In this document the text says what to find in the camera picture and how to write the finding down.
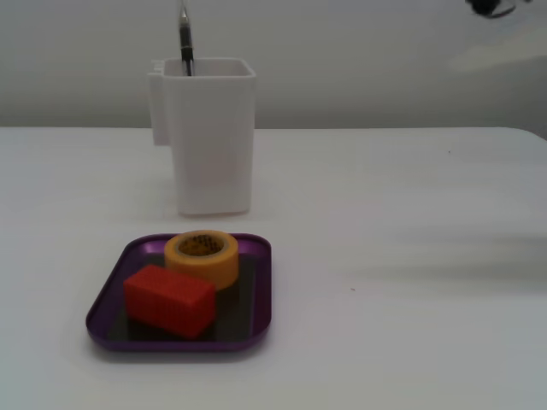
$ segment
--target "purple tray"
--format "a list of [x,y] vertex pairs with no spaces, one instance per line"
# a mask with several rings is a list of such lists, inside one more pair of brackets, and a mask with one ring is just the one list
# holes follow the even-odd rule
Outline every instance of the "purple tray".
[[149,352],[234,351],[259,342],[272,318],[272,249],[263,237],[247,233],[233,234],[239,279],[217,292],[215,322],[198,339],[186,340],[126,316],[123,281],[150,263],[163,266],[163,248],[174,236],[150,235],[126,246],[85,318],[91,339],[108,350]]

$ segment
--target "red block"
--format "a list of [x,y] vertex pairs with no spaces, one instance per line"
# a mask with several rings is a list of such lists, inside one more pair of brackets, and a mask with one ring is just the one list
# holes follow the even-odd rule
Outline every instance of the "red block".
[[127,315],[194,338],[215,318],[215,286],[200,278],[148,265],[123,282]]

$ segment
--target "white tabletop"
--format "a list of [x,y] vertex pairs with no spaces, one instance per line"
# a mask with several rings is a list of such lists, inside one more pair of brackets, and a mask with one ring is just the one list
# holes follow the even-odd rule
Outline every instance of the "white tabletop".
[[[248,214],[176,214],[150,130],[0,131],[1,408],[547,408],[547,143],[511,129],[257,131]],[[126,243],[251,232],[273,322],[240,354],[112,354]]]

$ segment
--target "roll of tape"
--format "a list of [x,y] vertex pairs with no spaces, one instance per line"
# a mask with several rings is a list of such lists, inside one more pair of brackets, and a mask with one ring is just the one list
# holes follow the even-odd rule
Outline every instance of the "roll of tape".
[[217,290],[231,286],[239,275],[238,241],[219,231],[192,231],[165,245],[165,267],[212,282]]

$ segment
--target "white container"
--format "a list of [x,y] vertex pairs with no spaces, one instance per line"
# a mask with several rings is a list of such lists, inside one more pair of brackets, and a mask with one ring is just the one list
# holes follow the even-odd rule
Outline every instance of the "white container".
[[179,59],[149,74],[156,145],[171,145],[181,214],[249,209],[256,75],[243,60],[200,58],[195,76]]

